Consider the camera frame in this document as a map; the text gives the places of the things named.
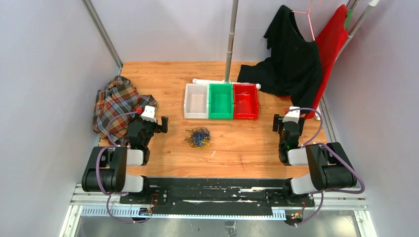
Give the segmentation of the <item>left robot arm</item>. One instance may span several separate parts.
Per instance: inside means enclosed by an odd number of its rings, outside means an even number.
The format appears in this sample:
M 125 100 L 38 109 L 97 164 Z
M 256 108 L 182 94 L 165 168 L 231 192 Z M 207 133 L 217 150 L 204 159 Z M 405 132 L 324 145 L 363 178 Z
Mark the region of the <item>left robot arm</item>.
M 94 147 L 82 176 L 82 189 L 105 195 L 132 193 L 139 204 L 147 203 L 151 199 L 147 177 L 129 175 L 126 168 L 147 164 L 151 138 L 155 133 L 168 132 L 168 117 L 161 117 L 161 121 L 138 118 L 131 122 L 127 128 L 129 147 Z

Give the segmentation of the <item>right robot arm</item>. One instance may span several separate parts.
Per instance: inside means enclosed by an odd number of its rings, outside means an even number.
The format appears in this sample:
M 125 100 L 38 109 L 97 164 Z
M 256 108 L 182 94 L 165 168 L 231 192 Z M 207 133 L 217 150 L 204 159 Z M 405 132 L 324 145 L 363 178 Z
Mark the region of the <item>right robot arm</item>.
M 308 165 L 309 173 L 289 178 L 282 188 L 283 201 L 290 206 L 302 200 L 303 195 L 320 191 L 340 191 L 357 185 L 352 165 L 339 142 L 325 145 L 299 144 L 304 118 L 274 115 L 273 131 L 279 134 L 280 162 L 288 166 Z

